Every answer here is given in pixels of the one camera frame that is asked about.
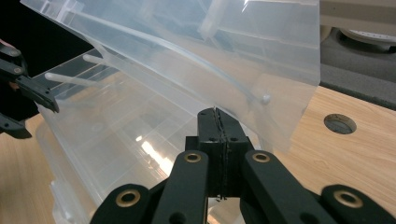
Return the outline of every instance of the light wood tabletop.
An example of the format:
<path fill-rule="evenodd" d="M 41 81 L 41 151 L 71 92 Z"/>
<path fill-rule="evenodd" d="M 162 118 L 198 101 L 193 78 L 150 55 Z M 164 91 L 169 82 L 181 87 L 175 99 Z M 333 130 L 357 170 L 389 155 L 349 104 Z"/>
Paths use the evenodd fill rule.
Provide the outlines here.
<path fill-rule="evenodd" d="M 328 130 L 323 120 L 330 114 L 353 119 L 356 131 Z M 0 223 L 54 223 L 53 176 L 35 140 L 41 122 L 40 115 L 27 120 L 31 139 L 0 134 Z M 396 216 L 396 111 L 318 87 L 290 150 L 275 154 L 306 188 L 348 185 Z"/>

